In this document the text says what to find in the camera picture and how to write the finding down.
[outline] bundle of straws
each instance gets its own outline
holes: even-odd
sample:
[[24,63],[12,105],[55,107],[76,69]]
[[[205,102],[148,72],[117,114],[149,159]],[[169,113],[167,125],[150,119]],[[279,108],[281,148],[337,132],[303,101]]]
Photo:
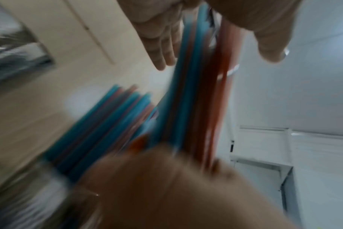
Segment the bundle of straws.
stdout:
[[136,86],[114,86],[43,155],[75,183],[107,153],[142,153],[160,142],[209,168],[227,106],[241,44],[241,30],[206,5],[197,20],[185,18],[170,87],[157,105]]

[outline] metal object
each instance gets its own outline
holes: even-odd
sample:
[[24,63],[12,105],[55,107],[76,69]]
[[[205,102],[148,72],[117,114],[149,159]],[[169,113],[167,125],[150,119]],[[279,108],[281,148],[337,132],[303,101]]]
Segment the metal object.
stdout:
[[0,81],[52,62],[44,46],[0,6]]

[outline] white ceiling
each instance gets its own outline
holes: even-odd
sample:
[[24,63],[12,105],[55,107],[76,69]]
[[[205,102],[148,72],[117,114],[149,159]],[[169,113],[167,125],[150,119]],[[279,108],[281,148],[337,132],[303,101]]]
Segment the white ceiling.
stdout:
[[343,135],[343,0],[306,0],[290,54],[263,61],[249,34],[231,109],[238,125]]

